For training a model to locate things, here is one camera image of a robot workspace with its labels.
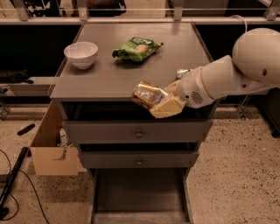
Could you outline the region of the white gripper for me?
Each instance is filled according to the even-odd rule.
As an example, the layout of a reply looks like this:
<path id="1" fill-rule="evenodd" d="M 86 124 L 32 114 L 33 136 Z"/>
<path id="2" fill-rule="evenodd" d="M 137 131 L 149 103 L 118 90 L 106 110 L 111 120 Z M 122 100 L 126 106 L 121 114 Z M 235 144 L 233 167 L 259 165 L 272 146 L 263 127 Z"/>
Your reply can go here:
<path id="1" fill-rule="evenodd" d="M 207 92 L 202 80 L 202 67 L 191 69 L 191 72 L 176 80 L 165 89 L 172 96 L 162 100 L 150 109 L 155 118 L 175 116 L 182 112 L 184 106 L 198 109 L 210 105 L 214 98 Z"/>

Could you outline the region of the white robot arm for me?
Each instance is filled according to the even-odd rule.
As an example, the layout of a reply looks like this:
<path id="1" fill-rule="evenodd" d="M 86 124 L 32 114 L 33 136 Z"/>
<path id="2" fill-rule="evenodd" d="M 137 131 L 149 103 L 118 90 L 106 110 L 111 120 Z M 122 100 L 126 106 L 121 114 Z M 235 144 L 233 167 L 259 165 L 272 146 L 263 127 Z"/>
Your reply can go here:
<path id="1" fill-rule="evenodd" d="M 175 116 L 183 108 L 202 108 L 228 95 L 251 95 L 280 87 L 280 32 L 256 28 L 242 34 L 231 55 L 182 73 L 150 109 L 156 118 Z"/>

